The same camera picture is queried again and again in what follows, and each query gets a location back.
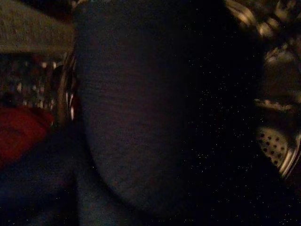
shiny metal surface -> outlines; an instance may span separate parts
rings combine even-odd
[[[292,25],[301,21],[301,1],[225,4],[245,32],[265,43],[264,75],[255,100],[265,121],[257,129],[257,141],[281,177],[288,178],[300,157],[301,32]]]

red fabric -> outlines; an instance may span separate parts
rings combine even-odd
[[[0,168],[18,160],[50,128],[53,117],[38,108],[0,108]]]

metal object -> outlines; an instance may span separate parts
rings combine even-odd
[[[261,127],[257,130],[257,141],[264,154],[279,169],[281,177],[287,178],[300,157],[301,134],[295,137],[296,147],[291,147],[278,129]]]
[[[299,160],[301,141],[295,125],[300,113],[296,95],[301,91],[300,35],[286,27],[301,21],[301,2],[225,0],[225,4],[245,32],[265,43],[264,75],[255,104],[266,125],[257,129],[257,141],[286,179]]]

blue fabric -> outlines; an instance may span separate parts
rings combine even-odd
[[[297,199],[254,142],[261,47],[218,4],[82,8],[83,125],[1,173],[5,224],[25,219],[24,208],[51,206],[67,187],[76,189],[66,202],[76,201],[81,226],[298,220]]]

red cushion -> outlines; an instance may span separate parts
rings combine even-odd
[[[41,141],[53,118],[42,109],[0,108],[0,168],[18,160]]]

